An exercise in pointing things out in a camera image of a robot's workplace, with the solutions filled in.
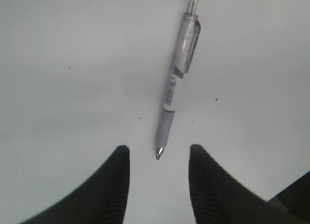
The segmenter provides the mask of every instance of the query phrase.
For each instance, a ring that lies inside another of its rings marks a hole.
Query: pen clip
[[[197,44],[197,41],[198,41],[200,29],[201,29],[200,23],[196,19],[195,26],[194,26],[194,34],[193,34],[192,41],[190,43],[189,52],[188,52],[188,58],[187,58],[187,61],[186,61],[185,73],[187,73],[188,70],[189,70],[189,66],[190,66],[190,63],[192,61],[192,58],[193,58],[193,55],[194,55],[194,51],[195,51],[195,47],[196,47],[196,44]]]

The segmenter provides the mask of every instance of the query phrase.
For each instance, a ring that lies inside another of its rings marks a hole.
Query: pen
[[[156,159],[163,154],[175,112],[181,96],[185,76],[193,57],[195,46],[200,33],[200,23],[197,20],[196,10],[199,0],[190,0],[187,12],[184,14],[178,41],[175,48],[170,79],[166,88],[164,107],[160,116],[156,134]]]

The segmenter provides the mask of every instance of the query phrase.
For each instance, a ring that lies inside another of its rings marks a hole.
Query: pen barrel
[[[187,73],[191,54],[191,45],[195,41],[196,15],[185,13],[178,35],[174,54],[174,65],[182,72]]]

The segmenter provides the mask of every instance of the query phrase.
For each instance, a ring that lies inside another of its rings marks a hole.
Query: retractable pen
[[[193,57],[198,36],[200,23],[197,20],[196,10],[199,0],[190,0],[187,12],[184,14],[178,41],[173,58],[170,79],[166,88],[164,107],[161,113],[157,134],[156,134],[156,159],[163,154],[167,145],[169,132],[180,96],[185,82],[186,74]]]

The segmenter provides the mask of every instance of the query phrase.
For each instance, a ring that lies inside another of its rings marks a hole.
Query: pen label
[[[177,103],[181,99],[183,90],[184,79],[171,73],[170,80],[168,82],[166,97],[164,103],[164,109],[167,111],[175,111]]]
[[[165,104],[168,106],[171,106],[175,85],[176,85],[175,79],[173,77],[170,77],[170,82],[168,85],[166,101],[165,101]]]

